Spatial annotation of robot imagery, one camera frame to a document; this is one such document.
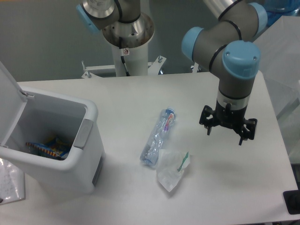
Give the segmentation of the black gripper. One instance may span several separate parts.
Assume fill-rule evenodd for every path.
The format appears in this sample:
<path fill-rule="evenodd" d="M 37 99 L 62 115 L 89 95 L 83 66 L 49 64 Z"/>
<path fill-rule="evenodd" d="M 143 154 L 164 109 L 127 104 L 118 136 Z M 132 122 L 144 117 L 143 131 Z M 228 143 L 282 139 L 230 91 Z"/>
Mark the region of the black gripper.
<path fill-rule="evenodd" d="M 200 125 L 207 129 L 207 135 L 210 135 L 213 127 L 222 126 L 233 129 L 240 136 L 239 145 L 243 141 L 254 140 L 257 119 L 245 119 L 247 106 L 239 110 L 232 110 L 229 107 L 223 107 L 218 101 L 216 108 L 213 110 L 210 106 L 205 105 L 199 120 Z"/>

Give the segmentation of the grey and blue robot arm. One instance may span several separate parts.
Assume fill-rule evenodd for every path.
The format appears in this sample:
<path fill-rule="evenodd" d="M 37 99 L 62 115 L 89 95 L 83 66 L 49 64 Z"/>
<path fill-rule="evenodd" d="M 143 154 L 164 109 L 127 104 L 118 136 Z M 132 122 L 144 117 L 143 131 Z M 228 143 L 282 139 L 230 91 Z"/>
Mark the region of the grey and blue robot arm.
<path fill-rule="evenodd" d="M 251 39 L 267 24 L 267 13 L 257 3 L 243 0 L 207 0 L 218 20 L 209 30 L 191 28 L 183 37 L 183 54 L 219 79 L 216 107 L 205 106 L 199 123 L 208 131 L 222 126 L 241 141 L 253 140 L 256 119 L 246 119 L 249 97 L 259 70 L 260 50 Z M 117 76 L 146 75 L 146 47 L 154 35 L 152 20 L 138 0 L 83 0 L 76 8 L 91 32 L 101 31 L 114 50 Z"/>

